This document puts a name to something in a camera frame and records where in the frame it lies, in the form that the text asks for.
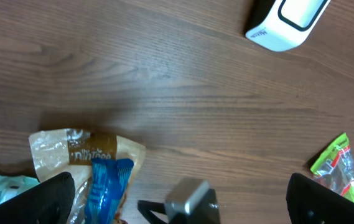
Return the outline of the beige brown cookie bag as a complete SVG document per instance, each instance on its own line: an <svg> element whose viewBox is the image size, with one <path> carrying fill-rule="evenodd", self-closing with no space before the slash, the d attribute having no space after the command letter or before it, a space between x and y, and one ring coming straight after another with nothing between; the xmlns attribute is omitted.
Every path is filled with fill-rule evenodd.
<svg viewBox="0 0 354 224"><path fill-rule="evenodd" d="M85 223L92 159L132 160L134 167L127 184L130 188L146 156L146 146L142 144L113 133L84 129L39 131L29 136L29 143L40 182L61 172L71 173L74 179L76 193L67 223Z"/></svg>

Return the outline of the blue snack bar wrapper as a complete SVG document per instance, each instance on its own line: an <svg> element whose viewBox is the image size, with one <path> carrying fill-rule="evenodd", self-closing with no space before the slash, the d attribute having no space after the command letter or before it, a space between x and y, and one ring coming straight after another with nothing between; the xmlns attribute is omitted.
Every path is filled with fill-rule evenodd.
<svg viewBox="0 0 354 224"><path fill-rule="evenodd" d="M131 159L93 159L85 223L109 224L118 210L134 167Z"/></svg>

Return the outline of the green snack packet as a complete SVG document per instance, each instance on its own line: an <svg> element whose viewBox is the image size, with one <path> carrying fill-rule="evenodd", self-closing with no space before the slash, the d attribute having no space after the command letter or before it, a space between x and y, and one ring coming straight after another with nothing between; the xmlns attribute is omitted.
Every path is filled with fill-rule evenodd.
<svg viewBox="0 0 354 224"><path fill-rule="evenodd" d="M354 203L354 158L346 133L320 153L310 171L317 182Z"/></svg>

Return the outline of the light teal snack packet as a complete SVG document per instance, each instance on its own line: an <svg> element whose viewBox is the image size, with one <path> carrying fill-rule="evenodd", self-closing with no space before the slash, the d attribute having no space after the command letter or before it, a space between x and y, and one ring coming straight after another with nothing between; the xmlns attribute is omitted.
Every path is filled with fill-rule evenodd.
<svg viewBox="0 0 354 224"><path fill-rule="evenodd" d="M19 194L39 185L39 181L27 176L0 175L0 204L18 196Z"/></svg>

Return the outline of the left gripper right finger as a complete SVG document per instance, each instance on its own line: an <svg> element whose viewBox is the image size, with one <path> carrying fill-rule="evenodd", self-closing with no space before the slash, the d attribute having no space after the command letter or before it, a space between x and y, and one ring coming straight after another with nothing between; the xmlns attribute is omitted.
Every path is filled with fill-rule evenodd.
<svg viewBox="0 0 354 224"><path fill-rule="evenodd" d="M300 173L291 175L286 202L295 224L354 224L353 202Z"/></svg>

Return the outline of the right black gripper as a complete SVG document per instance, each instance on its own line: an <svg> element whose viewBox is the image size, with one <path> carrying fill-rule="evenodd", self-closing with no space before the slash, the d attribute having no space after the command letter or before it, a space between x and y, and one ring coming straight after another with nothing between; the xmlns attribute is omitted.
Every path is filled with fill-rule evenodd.
<svg viewBox="0 0 354 224"><path fill-rule="evenodd" d="M207 191L191 215L178 212L173 218L168 218L166 222L154 214L154 212L166 214L164 203L139 200L137 209L150 224L221 224L217 195L214 189Z"/></svg>

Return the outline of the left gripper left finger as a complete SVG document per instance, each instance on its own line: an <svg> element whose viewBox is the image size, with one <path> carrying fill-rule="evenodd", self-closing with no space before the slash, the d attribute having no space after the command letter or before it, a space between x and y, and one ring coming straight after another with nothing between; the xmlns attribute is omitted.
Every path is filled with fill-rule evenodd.
<svg viewBox="0 0 354 224"><path fill-rule="evenodd" d="M74 198L74 179L62 172L0 204L0 224L66 224Z"/></svg>

